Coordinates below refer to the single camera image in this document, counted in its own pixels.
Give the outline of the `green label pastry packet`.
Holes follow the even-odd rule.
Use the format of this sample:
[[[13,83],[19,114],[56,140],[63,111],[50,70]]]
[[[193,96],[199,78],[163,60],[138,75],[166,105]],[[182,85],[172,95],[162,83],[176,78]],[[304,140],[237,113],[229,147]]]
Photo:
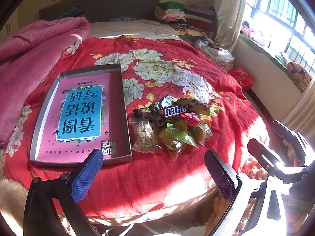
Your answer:
[[[182,131],[173,124],[160,130],[158,140],[166,147],[173,160],[176,160],[187,146],[197,148],[196,140],[189,131]]]

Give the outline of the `red candy packet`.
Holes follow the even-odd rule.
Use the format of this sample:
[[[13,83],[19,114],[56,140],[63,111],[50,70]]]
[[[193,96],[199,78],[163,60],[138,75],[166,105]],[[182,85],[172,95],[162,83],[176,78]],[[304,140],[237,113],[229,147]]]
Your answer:
[[[201,125],[199,116],[193,112],[182,113],[181,118],[185,120],[186,124],[190,127]]]

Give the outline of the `yellow rice cracker packet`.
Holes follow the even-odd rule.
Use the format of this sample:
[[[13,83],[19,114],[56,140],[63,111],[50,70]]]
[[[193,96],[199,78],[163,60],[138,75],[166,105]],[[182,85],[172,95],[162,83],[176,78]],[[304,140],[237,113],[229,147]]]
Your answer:
[[[212,117],[216,117],[218,113],[223,110],[220,106],[202,103],[194,98],[179,98],[175,100],[174,103],[186,108],[189,112],[195,112]]]

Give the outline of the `Snickers bar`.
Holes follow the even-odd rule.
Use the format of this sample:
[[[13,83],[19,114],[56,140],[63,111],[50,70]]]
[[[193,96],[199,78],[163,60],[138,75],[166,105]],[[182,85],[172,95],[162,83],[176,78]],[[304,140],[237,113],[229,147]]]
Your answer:
[[[188,112],[188,109],[180,105],[171,105],[169,107],[162,108],[157,112],[157,118],[159,120],[167,120],[173,117],[177,117],[180,114]]]

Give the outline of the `clear bag nut cookie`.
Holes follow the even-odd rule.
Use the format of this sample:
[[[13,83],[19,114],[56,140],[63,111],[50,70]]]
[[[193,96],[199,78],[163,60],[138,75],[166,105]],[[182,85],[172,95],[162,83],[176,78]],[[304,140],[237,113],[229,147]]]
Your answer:
[[[163,153],[163,148],[158,144],[158,137],[155,133],[155,121],[144,118],[130,118],[130,125],[133,127],[135,141],[132,151],[140,153]]]

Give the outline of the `blue snack packet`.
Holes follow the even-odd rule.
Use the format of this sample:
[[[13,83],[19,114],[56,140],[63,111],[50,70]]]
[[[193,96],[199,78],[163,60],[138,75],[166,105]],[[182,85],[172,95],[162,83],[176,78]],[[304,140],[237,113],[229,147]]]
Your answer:
[[[169,94],[167,94],[166,96],[164,96],[161,100],[160,100],[160,107],[161,108],[166,108],[169,106],[173,105],[173,100],[175,100],[175,98]]]

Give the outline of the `green pea snack packet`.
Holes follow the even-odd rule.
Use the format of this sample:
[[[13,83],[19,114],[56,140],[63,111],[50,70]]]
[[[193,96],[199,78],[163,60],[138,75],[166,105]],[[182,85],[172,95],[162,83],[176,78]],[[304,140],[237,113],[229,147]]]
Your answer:
[[[153,120],[156,122],[161,119],[161,116],[160,116],[158,110],[154,107],[134,109],[133,115],[135,118]]]

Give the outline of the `orange patterned cushion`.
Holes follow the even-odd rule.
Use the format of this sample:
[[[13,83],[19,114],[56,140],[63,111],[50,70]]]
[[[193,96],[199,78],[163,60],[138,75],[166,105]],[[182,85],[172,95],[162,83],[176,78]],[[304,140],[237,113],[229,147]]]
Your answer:
[[[297,80],[298,86],[304,92],[312,81],[312,76],[306,71],[304,67],[296,62],[288,62],[287,70],[291,76]]]

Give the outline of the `red plastic bag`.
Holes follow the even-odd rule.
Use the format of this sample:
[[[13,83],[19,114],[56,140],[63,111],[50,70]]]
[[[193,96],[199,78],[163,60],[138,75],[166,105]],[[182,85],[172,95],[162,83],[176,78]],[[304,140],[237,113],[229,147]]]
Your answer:
[[[229,71],[229,74],[239,83],[243,90],[251,89],[255,80],[242,67],[237,67]]]

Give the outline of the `white crumpled cloth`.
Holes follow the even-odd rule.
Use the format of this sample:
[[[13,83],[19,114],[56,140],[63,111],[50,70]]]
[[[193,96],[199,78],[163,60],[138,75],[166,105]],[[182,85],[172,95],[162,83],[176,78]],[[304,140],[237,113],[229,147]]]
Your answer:
[[[194,47],[212,58],[231,62],[234,56],[227,49],[217,46],[211,39],[198,40],[194,43]]]

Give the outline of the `window with bars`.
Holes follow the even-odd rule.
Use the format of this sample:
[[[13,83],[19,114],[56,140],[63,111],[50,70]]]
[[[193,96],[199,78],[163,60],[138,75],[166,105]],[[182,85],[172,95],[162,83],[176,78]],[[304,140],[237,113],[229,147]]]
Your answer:
[[[289,0],[246,0],[241,33],[314,75],[314,34]]]

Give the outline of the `grey tray with pink book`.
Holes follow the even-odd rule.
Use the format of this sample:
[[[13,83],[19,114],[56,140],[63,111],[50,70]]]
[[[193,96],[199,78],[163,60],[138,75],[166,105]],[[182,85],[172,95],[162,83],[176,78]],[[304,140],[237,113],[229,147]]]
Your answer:
[[[131,162],[122,67],[97,65],[60,73],[43,102],[29,160],[75,166],[98,149],[105,165]]]

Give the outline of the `pile of folded clothes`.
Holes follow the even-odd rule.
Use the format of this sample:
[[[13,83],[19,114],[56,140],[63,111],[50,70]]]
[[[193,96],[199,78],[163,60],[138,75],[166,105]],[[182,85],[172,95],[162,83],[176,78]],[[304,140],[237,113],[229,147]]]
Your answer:
[[[187,42],[205,39],[214,41],[217,35],[218,19],[213,6],[205,9],[196,4],[184,5],[169,1],[158,3],[154,8],[154,16]]]

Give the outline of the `pink quilt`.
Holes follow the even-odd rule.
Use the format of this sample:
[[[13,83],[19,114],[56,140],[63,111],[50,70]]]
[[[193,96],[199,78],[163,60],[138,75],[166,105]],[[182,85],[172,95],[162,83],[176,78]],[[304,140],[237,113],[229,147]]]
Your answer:
[[[64,50],[86,39],[85,17],[38,20],[1,43],[1,147],[10,138],[27,96],[42,82]]]

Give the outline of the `dark grey headboard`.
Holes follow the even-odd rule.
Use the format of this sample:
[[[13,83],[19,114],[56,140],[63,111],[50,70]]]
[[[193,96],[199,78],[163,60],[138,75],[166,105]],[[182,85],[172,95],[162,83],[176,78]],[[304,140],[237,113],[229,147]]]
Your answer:
[[[160,0],[63,0],[40,9],[39,18],[52,21],[76,7],[82,10],[89,22],[119,17],[154,20],[154,9],[158,3]]]

